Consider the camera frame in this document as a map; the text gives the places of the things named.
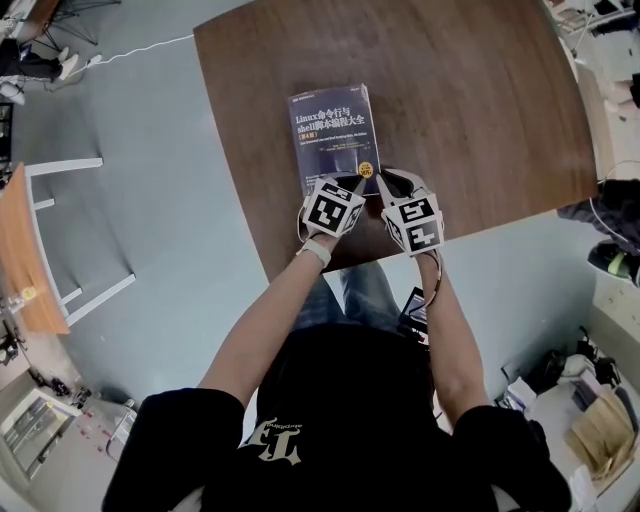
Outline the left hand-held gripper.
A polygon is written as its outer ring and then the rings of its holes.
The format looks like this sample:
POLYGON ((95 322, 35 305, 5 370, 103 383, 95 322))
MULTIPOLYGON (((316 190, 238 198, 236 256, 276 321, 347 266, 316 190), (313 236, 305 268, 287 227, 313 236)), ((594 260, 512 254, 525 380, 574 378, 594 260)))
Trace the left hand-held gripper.
POLYGON ((298 212, 298 238, 305 242, 317 233, 341 238, 350 232, 365 206, 367 179, 354 173, 318 177, 298 212))

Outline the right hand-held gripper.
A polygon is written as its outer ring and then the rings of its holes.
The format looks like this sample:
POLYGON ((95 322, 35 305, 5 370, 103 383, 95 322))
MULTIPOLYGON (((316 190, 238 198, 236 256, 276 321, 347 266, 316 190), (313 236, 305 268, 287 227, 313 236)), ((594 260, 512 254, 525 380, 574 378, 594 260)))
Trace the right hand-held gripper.
POLYGON ((387 230, 408 256, 444 244, 444 222, 437 197, 424 192, 420 176, 401 169, 383 169, 376 176, 376 183, 385 207, 382 218, 387 230))

